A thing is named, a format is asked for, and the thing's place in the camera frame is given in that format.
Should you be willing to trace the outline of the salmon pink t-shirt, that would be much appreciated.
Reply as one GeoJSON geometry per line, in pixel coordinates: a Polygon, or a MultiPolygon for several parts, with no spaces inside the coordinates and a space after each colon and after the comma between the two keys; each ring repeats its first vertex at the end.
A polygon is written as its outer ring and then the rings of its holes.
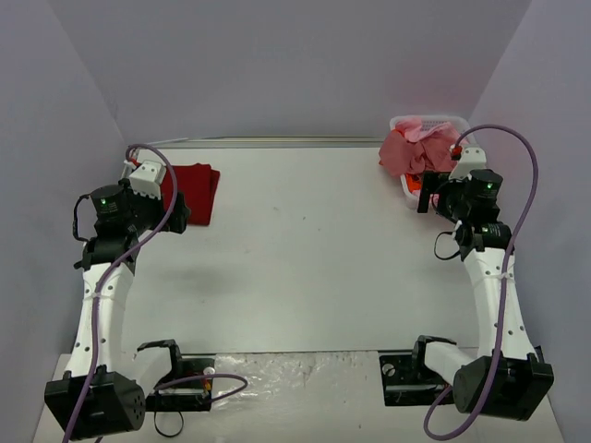
{"type": "Polygon", "coordinates": [[[450,152],[453,142],[454,139],[445,134],[411,142],[393,130],[380,147],[379,163],[393,177],[421,175],[425,171],[448,173],[456,165],[450,152]]]}

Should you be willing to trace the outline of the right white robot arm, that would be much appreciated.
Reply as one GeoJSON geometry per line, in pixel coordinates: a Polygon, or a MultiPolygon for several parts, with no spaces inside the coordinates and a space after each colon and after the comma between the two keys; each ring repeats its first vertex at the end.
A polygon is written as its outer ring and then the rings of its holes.
{"type": "Polygon", "coordinates": [[[474,357],[451,340],[417,339],[409,359],[422,381],[439,376],[460,413],[528,420],[554,382],[549,363],[529,340],[514,278],[511,228],[500,221],[502,178],[476,169],[463,178],[427,172],[417,210],[433,208],[452,222],[448,232],[468,273],[476,302],[478,350],[474,357]]]}

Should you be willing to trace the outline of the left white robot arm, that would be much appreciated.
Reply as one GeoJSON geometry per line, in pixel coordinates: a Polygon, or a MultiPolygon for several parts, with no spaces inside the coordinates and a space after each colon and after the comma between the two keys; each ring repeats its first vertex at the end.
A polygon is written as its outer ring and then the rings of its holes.
{"type": "Polygon", "coordinates": [[[186,363],[160,342],[121,351],[127,295],[139,250],[160,230],[182,233],[189,209],[181,192],[170,202],[142,196],[127,179],[87,195],[97,215],[96,234],[83,248],[83,304],[75,345],[63,375],[45,386],[44,401],[64,431],[65,442],[136,431],[146,398],[160,380],[180,383],[186,363]]]}

